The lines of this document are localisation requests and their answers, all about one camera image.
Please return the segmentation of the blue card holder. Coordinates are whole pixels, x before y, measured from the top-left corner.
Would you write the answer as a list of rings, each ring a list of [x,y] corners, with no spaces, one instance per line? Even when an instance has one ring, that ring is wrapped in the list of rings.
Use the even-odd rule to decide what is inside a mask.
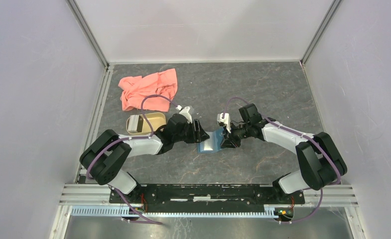
[[[223,129],[208,131],[207,135],[209,139],[197,144],[197,152],[200,154],[219,152],[224,139]]]

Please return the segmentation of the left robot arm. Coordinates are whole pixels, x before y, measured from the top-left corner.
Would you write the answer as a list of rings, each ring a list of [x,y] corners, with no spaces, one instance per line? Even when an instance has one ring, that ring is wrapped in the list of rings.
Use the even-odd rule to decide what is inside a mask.
[[[80,164],[99,185],[109,185],[121,192],[129,203],[140,198],[138,182],[123,165],[127,158],[140,155],[161,155],[175,143],[202,143],[210,139],[199,120],[188,122],[181,114],[174,114],[153,135],[120,137],[114,130],[104,131],[80,156]]]

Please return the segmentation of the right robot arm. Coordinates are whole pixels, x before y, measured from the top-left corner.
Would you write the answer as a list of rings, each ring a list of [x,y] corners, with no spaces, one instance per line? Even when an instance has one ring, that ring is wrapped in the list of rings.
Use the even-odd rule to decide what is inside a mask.
[[[243,139],[252,137],[279,145],[297,157],[299,170],[273,183],[271,195],[276,202],[285,203],[296,191],[319,191],[327,185],[338,184],[347,173],[347,165],[329,134],[311,134],[286,127],[263,117],[255,104],[245,105],[239,112],[243,120],[239,125],[231,122],[228,113],[217,115],[219,125],[224,128],[221,148],[240,147]]]

